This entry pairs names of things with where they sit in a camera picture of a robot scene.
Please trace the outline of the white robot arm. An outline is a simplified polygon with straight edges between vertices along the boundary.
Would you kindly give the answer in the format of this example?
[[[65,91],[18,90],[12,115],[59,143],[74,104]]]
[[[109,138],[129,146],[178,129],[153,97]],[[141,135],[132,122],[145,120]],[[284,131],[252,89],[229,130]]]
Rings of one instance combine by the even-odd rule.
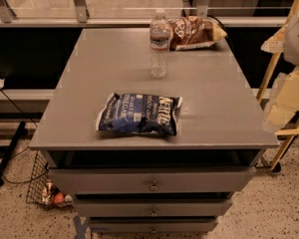
[[[299,10],[290,20],[285,32],[284,59],[299,67]]]

